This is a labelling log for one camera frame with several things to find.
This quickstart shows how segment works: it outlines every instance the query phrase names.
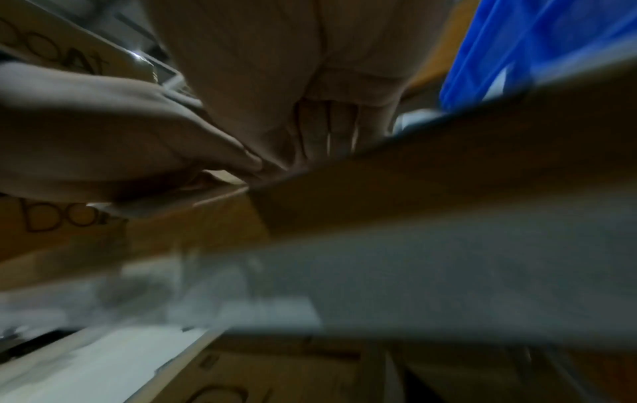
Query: person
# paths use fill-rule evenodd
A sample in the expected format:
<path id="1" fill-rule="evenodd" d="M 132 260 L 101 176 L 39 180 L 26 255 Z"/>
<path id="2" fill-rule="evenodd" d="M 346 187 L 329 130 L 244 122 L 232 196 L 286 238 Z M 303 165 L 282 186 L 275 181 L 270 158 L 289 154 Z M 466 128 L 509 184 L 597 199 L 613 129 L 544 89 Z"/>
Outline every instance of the person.
<path id="1" fill-rule="evenodd" d="M 365 148 L 386 135 L 451 3 L 143 0 L 202 104 L 154 84 L 4 60 L 0 192 L 130 200 L 206 169 L 259 180 Z"/>

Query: black lettering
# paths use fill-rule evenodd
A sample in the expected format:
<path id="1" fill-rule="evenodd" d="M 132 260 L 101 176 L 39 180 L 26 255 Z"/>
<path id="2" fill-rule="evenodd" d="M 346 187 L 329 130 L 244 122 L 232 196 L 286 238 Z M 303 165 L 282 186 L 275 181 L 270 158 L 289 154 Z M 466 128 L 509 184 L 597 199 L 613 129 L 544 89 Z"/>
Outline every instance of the black lettering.
<path id="1" fill-rule="evenodd" d="M 53 225 L 49 226 L 48 228 L 34 228 L 33 223 L 31 221 L 31 213 L 33 213 L 33 209 L 38 207 L 51 208 L 57 217 L 56 222 Z M 36 203 L 27 204 L 27 201 L 25 199 L 20 199 L 20 208 L 22 210 L 22 217 L 24 218 L 25 229 L 27 230 L 27 232 L 55 231 L 56 229 L 62 226 L 62 220 L 64 219 L 64 212 L 55 204 L 50 204 L 45 202 L 36 202 Z"/>
<path id="2" fill-rule="evenodd" d="M 14 24 L 10 23 L 9 21 L 5 20 L 2 17 L 0 17 L 0 23 L 6 26 L 11 31 L 11 33 L 13 33 L 13 35 L 9 33 L 8 35 L 9 39 L 6 39 L 4 35 L 5 30 L 0 27 L 0 40 L 1 40 L 0 43 L 10 46 L 12 48 L 20 46 L 20 43 L 22 42 L 23 39 L 22 39 L 22 33 L 20 32 L 18 27 L 16 27 Z"/>
<path id="3" fill-rule="evenodd" d="M 68 52 L 66 53 L 66 57 L 62 61 L 62 65 L 66 68 L 70 68 L 71 66 L 81 68 L 85 72 L 95 75 L 95 70 L 93 70 L 91 64 L 88 62 L 88 60 L 86 60 L 84 53 L 75 48 L 70 48 L 68 50 Z"/>
<path id="4" fill-rule="evenodd" d="M 37 49 L 38 44 L 49 44 L 50 50 L 55 51 L 55 56 L 46 55 L 47 51 L 42 47 L 42 49 Z M 27 32 L 25 35 L 25 45 L 27 48 L 36 56 L 39 56 L 49 62 L 59 62 L 62 59 L 62 51 L 60 47 L 53 42 L 53 40 L 49 37 L 46 37 L 37 32 Z"/>
<path id="5" fill-rule="evenodd" d="M 104 68 L 103 65 L 104 64 L 109 64 L 109 62 L 107 62 L 106 60 L 102 59 L 100 54 L 95 52 L 93 55 L 91 55 L 91 57 L 95 60 L 95 62 L 98 64 L 98 74 L 100 76 L 104 75 Z"/>
<path id="6" fill-rule="evenodd" d="M 93 213 L 93 219 L 91 219 L 91 221 L 89 222 L 79 222 L 76 219 L 74 219 L 72 213 L 73 213 L 73 208 L 76 206 L 79 206 L 80 208 L 90 209 L 91 212 Z M 85 226 L 91 226 L 97 223 L 98 220 L 100 219 L 100 212 L 93 207 L 86 206 L 85 204 L 71 203 L 68 206 L 66 206 L 66 208 L 64 209 L 64 217 L 67 219 L 68 222 L 70 222 L 74 226 L 85 227 Z"/>

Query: blue container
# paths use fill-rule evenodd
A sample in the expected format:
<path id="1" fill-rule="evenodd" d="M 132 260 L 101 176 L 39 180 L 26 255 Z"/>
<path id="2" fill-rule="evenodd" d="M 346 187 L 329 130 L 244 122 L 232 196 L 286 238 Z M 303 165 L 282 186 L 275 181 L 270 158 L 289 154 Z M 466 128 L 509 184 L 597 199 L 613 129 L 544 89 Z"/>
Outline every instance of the blue container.
<path id="1" fill-rule="evenodd" d="M 637 34 L 637 0 L 482 0 L 441 90 L 457 110 L 480 102 L 506 71 L 504 91 L 553 62 Z"/>

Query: hand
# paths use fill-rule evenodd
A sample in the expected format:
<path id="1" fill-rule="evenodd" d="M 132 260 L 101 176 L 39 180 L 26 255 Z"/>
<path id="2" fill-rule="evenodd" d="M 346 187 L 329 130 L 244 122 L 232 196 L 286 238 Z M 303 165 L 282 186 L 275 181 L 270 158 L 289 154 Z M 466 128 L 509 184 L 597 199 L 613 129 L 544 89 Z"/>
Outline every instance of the hand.
<path id="1" fill-rule="evenodd" d="M 215 126 L 282 167 L 381 140 L 451 4 L 145 0 Z"/>
<path id="2" fill-rule="evenodd" d="M 118 201 L 199 181 L 203 169 L 261 169 L 183 101 L 135 80 L 0 64 L 0 192 Z"/>

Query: blue plastic bin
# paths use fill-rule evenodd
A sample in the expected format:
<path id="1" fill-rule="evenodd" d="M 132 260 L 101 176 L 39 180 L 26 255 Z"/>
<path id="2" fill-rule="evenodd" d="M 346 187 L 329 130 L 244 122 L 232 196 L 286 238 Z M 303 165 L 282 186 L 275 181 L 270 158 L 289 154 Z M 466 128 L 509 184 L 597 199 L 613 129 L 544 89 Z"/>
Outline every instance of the blue plastic bin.
<path id="1" fill-rule="evenodd" d="M 480 102 L 506 69 L 504 91 L 534 72 L 637 34 L 637 0 L 482 0 L 440 93 L 446 110 Z"/>

